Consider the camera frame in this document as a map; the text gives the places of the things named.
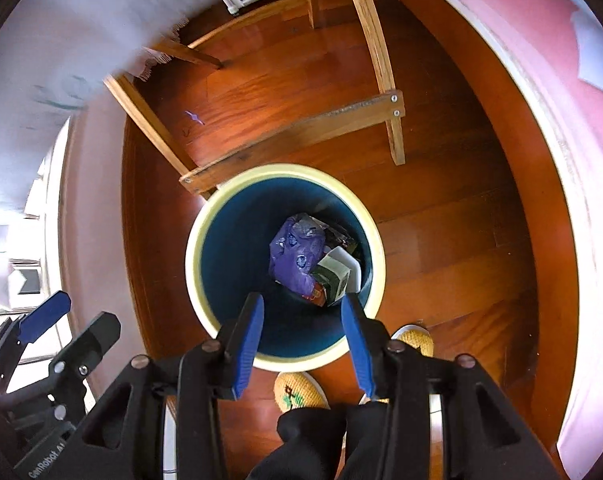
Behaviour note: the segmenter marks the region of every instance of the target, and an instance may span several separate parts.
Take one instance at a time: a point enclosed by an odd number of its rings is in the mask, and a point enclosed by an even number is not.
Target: shoe
[[[399,330],[393,333],[391,339],[398,339],[403,341],[412,348],[416,348],[425,357],[432,357],[435,355],[435,343],[433,338],[425,328],[419,325],[403,325]],[[361,397],[359,404],[366,404],[371,400],[368,396],[364,395]],[[377,402],[389,402],[388,399],[378,399]]]
[[[306,372],[281,372],[277,375],[274,400],[282,413],[296,408],[330,409],[321,386]]]

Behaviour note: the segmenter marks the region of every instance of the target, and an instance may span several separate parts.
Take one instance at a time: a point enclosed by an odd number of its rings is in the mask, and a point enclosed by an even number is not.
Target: round trash bin
[[[358,241],[360,302],[375,317],[386,281],[377,226],[355,194],[322,171],[269,164],[239,174],[201,209],[188,238],[188,294],[211,336],[238,316],[249,292],[264,297],[264,329],[254,360],[264,370],[311,370],[348,351],[341,301],[316,306],[268,275],[270,241],[286,218],[301,212],[341,225]]]

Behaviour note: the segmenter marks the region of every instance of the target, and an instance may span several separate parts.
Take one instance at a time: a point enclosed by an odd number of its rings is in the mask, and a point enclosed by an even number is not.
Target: screw
[[[406,349],[406,344],[403,341],[399,341],[397,339],[391,339],[388,341],[386,348],[389,352],[393,352],[394,354],[399,354]]]
[[[57,406],[55,408],[55,418],[57,420],[64,420],[66,418],[66,412],[68,410],[66,409],[66,405],[65,404],[60,404],[59,406]]]
[[[218,352],[221,350],[221,342],[217,341],[216,339],[208,339],[207,341],[203,342],[201,349],[208,354]]]
[[[455,361],[462,368],[474,368],[477,361],[470,354],[461,354],[455,358]]]
[[[143,355],[143,354],[135,355],[130,360],[130,366],[132,366],[133,368],[137,368],[137,370],[142,370],[143,368],[148,366],[149,363],[150,363],[150,358],[147,355]]]

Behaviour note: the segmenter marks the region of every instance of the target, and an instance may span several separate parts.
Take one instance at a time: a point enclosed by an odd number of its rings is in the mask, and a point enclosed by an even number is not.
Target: yellow slipper
[[[274,400],[282,413],[296,408],[330,408],[321,386],[306,372],[281,372],[277,375]]]
[[[424,327],[419,325],[403,325],[399,330],[393,333],[391,339],[403,341],[412,348],[416,348],[425,357],[435,355],[435,343],[433,338]],[[388,402],[388,399],[379,399],[378,402]],[[360,404],[370,402],[368,396],[364,395],[359,401]]]

